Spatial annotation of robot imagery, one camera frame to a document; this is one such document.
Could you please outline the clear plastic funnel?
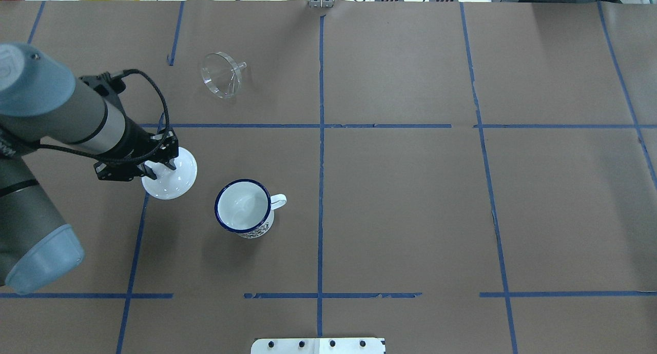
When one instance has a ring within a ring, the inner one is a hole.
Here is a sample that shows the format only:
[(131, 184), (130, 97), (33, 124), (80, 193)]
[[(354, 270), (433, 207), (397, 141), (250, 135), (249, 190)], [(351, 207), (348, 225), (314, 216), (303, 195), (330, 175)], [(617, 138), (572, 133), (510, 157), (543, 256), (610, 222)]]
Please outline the clear plastic funnel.
[(200, 62), (200, 75), (207, 89), (219, 99), (234, 99), (242, 85), (248, 64), (226, 52), (207, 54)]

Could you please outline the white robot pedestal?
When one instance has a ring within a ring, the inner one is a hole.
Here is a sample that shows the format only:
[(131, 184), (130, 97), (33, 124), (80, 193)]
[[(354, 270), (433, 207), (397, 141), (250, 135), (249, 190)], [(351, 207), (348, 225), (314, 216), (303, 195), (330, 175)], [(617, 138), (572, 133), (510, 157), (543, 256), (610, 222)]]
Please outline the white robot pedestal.
[(386, 353), (384, 338), (257, 339), (251, 353)]

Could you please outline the white enamel mug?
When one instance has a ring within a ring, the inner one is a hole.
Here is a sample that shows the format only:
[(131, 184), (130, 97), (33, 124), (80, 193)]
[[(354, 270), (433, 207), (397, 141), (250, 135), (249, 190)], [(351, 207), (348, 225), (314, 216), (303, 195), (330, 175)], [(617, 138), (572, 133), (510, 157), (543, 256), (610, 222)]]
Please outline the white enamel mug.
[(214, 213), (221, 227), (244, 239), (258, 239), (273, 226), (275, 210), (288, 202), (286, 195), (270, 195), (253, 179), (228, 183), (218, 193)]

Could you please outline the white ceramic lid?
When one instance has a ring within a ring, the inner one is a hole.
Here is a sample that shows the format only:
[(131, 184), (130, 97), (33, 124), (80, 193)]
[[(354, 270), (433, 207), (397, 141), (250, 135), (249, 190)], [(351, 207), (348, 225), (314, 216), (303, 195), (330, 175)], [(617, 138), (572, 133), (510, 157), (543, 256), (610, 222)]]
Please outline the white ceramic lid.
[(199, 167), (195, 157), (186, 148), (179, 147), (178, 157), (172, 160), (175, 169), (163, 163), (145, 162), (155, 175), (155, 180), (144, 176), (141, 178), (145, 192), (159, 200), (173, 200), (187, 193), (194, 185)]

